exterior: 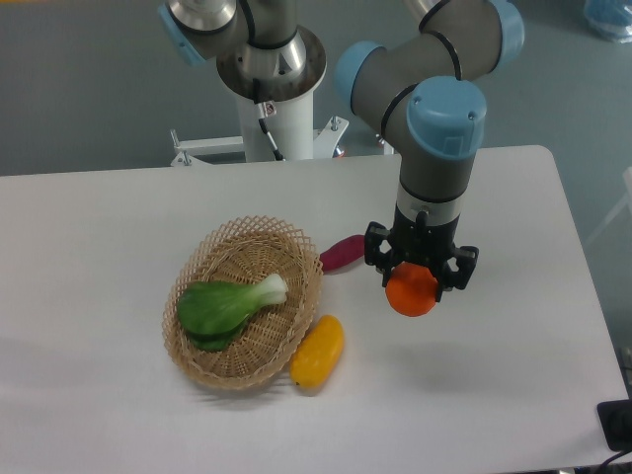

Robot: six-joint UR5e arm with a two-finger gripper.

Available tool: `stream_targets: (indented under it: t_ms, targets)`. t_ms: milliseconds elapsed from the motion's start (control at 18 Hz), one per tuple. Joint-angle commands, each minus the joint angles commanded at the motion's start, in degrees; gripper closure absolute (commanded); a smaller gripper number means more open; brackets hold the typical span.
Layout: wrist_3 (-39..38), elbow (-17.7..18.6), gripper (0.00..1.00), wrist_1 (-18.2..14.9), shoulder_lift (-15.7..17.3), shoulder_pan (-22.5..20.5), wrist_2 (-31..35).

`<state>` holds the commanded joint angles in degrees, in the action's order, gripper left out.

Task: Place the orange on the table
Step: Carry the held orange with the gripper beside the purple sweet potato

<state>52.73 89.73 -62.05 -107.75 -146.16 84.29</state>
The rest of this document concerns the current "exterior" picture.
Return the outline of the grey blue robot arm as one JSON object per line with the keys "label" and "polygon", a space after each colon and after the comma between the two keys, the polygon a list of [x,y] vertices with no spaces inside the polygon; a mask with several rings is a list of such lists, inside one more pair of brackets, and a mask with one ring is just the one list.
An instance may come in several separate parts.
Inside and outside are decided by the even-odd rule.
{"label": "grey blue robot arm", "polygon": [[[370,223],[365,262],[389,282],[402,263],[427,268],[434,297],[464,288],[479,251],[454,235],[486,100],[480,76],[514,60],[524,26],[507,1],[413,1],[418,32],[395,48],[350,46],[334,68],[351,112],[401,157],[394,221]],[[189,64],[216,63],[239,108],[250,162],[316,155],[313,94],[327,71],[321,41],[297,20],[293,1],[165,1],[162,25]]]}

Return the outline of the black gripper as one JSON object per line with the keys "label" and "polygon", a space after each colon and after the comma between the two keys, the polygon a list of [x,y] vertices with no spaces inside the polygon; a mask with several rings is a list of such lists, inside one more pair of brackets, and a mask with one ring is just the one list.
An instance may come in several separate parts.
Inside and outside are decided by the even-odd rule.
{"label": "black gripper", "polygon": [[381,275],[383,287],[393,269],[404,262],[435,271],[435,301],[441,302],[445,292],[466,288],[478,263],[478,247],[454,244],[458,221],[459,216],[438,226],[418,224],[396,206],[391,230],[375,221],[368,223],[363,237],[364,262]]}

